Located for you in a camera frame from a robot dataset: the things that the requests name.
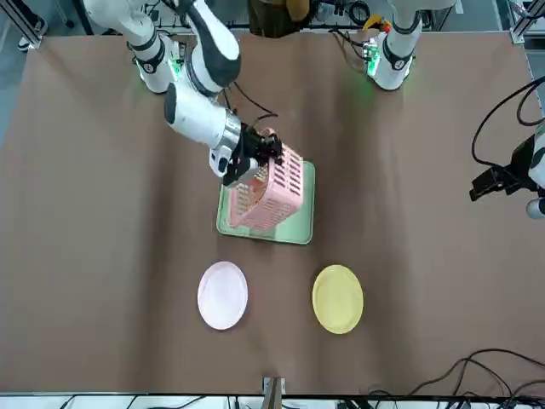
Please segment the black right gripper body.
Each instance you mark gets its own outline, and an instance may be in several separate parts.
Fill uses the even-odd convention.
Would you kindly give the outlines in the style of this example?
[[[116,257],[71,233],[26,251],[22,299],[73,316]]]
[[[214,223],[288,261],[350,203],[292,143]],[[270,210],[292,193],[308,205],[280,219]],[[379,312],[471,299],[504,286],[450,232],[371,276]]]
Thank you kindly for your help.
[[[223,176],[224,187],[236,187],[248,182],[259,170],[256,149],[260,137],[254,128],[242,123],[238,144],[227,163],[227,171]]]

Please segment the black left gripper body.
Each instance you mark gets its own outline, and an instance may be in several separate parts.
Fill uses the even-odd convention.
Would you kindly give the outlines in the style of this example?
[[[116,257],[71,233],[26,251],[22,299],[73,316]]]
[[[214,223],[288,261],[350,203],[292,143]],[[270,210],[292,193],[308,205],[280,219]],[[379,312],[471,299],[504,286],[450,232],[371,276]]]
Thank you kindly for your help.
[[[536,191],[536,183],[528,175],[533,151],[533,142],[522,142],[514,149],[511,161],[505,168],[508,173],[508,182],[505,187],[506,194],[516,193],[520,189],[530,192]]]

